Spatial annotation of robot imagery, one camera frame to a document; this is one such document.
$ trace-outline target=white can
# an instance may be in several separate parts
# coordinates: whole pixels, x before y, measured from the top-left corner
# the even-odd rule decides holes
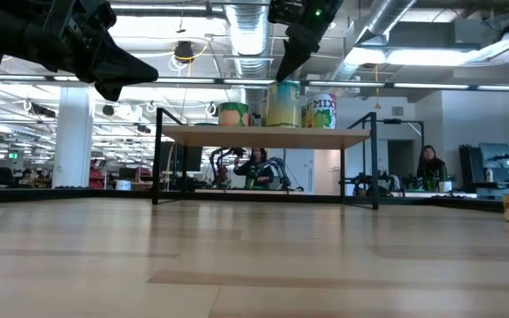
[[[336,124],[337,97],[328,93],[308,96],[305,114],[302,111],[302,126],[335,129]]]

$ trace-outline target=white pillar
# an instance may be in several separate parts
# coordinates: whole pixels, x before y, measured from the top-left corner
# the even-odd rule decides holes
[[[88,186],[95,103],[90,90],[63,87],[52,187]]]

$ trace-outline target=cable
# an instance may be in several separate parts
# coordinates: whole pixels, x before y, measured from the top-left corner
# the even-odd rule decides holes
[[[447,10],[451,10],[453,12],[455,12],[455,14],[457,15],[457,18],[460,18],[460,14],[453,8],[444,8],[441,12],[439,12],[435,18],[433,18],[433,20],[431,20],[431,23],[435,22],[435,20],[437,20],[437,18],[439,18],[439,16],[441,16],[445,11]]]
[[[485,24],[485,25],[486,25],[486,26],[487,26],[490,30],[495,31],[495,32],[498,32],[498,33],[502,33],[502,30],[497,30],[497,29],[495,29],[494,27],[492,27],[492,26],[490,25],[490,23],[488,23],[488,21],[487,21],[486,19],[484,19],[482,22],[484,22],[484,24]]]

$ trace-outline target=green container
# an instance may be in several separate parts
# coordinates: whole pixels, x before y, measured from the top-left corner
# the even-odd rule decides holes
[[[300,127],[300,85],[283,82],[271,85],[262,110],[265,127]]]
[[[248,127],[248,105],[241,102],[222,102],[219,104],[219,125],[228,127]]]

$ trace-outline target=yellow object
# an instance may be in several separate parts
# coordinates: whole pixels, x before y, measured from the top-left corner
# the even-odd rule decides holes
[[[283,82],[271,85],[266,104],[262,109],[262,125],[265,127],[300,127],[300,86]]]

